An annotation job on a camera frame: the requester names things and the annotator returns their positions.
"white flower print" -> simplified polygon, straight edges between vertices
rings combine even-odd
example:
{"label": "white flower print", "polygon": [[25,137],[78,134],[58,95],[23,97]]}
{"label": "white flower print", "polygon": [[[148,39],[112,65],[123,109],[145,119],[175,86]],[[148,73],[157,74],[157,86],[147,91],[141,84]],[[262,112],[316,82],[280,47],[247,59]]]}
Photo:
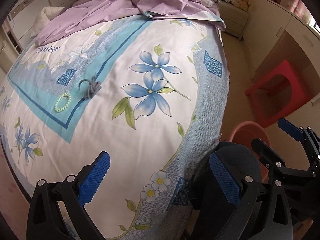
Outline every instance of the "white flower print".
{"label": "white flower print", "polygon": [[196,43],[196,42],[193,42],[191,45],[189,45],[189,49],[191,49],[192,50],[192,52],[194,52],[194,53],[198,53],[198,52],[201,52],[202,51],[202,49],[200,48],[200,46],[198,45],[198,43]]}
{"label": "white flower print", "polygon": [[83,47],[83,45],[80,45],[76,51],[72,51],[69,53],[69,56],[71,57],[69,63],[74,61],[76,58],[87,58],[88,55],[86,52],[90,49],[90,47],[93,45],[93,43],[88,44],[87,46]]}
{"label": "white flower print", "polygon": [[150,184],[143,187],[143,191],[140,192],[140,197],[145,198],[147,202],[155,201],[155,198],[159,196],[159,191],[154,190]]}
{"label": "white flower print", "polygon": [[56,62],[50,65],[49,69],[51,69],[50,73],[52,74],[57,70],[58,67],[64,66],[66,63],[65,57],[60,56],[56,58]]}
{"label": "white flower print", "polygon": [[167,189],[167,185],[170,184],[170,179],[167,178],[167,174],[164,171],[158,171],[157,173],[153,173],[150,178],[153,182],[151,184],[154,190],[159,190],[163,192]]}

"pink bucket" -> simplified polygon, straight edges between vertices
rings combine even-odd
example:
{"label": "pink bucket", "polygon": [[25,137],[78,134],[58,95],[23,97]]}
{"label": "pink bucket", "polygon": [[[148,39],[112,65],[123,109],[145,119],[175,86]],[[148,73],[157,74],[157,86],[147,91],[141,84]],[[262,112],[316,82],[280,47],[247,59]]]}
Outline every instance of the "pink bucket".
{"label": "pink bucket", "polygon": [[[254,138],[259,138],[271,147],[270,139],[264,129],[256,122],[245,121],[239,124],[231,133],[229,142],[242,144],[248,147],[254,155],[259,159],[259,156],[252,150],[251,141]],[[268,177],[268,169],[260,163],[262,182]]]}

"white nightstand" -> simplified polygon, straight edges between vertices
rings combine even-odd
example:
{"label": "white nightstand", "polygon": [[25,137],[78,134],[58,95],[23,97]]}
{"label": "white nightstand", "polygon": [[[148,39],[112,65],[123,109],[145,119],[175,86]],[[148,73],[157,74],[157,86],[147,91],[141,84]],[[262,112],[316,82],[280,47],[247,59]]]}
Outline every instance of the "white nightstand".
{"label": "white nightstand", "polygon": [[231,3],[224,1],[218,1],[220,17],[226,24],[226,32],[238,37],[239,40],[242,38],[242,32],[247,24],[249,13],[241,10]]}

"pink curtain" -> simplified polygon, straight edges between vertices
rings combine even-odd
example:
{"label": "pink curtain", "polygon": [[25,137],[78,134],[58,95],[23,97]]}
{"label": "pink curtain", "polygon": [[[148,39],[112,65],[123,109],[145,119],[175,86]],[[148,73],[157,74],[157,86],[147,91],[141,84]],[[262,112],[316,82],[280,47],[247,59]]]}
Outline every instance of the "pink curtain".
{"label": "pink curtain", "polygon": [[281,0],[280,5],[301,18],[306,24],[309,24],[312,15],[301,0]]}

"stool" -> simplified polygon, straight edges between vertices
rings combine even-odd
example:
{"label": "stool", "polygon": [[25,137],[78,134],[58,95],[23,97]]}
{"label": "stool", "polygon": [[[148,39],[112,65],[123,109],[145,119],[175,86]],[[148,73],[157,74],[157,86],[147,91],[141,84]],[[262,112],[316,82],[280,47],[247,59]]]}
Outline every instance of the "stool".
{"label": "stool", "polygon": [[[275,85],[271,89],[265,89],[263,85],[276,75],[282,75],[286,77],[286,79],[284,79],[282,82]],[[258,119],[257,123],[259,123],[263,128],[272,125],[282,117],[288,116],[289,114],[293,113],[298,108],[303,106],[305,103],[307,103],[309,100],[311,100],[312,97],[308,92],[305,82],[301,78],[301,76],[302,75],[298,70],[291,66],[289,62],[284,60],[275,69],[270,71],[266,76],[261,78],[251,88],[245,91],[246,96],[250,96],[252,99],[252,108]],[[255,93],[257,92],[257,90],[267,90],[268,96],[271,97],[281,92],[288,86],[291,86],[291,99],[289,103],[276,114],[272,116],[264,116],[261,111],[261,106],[255,98]]]}

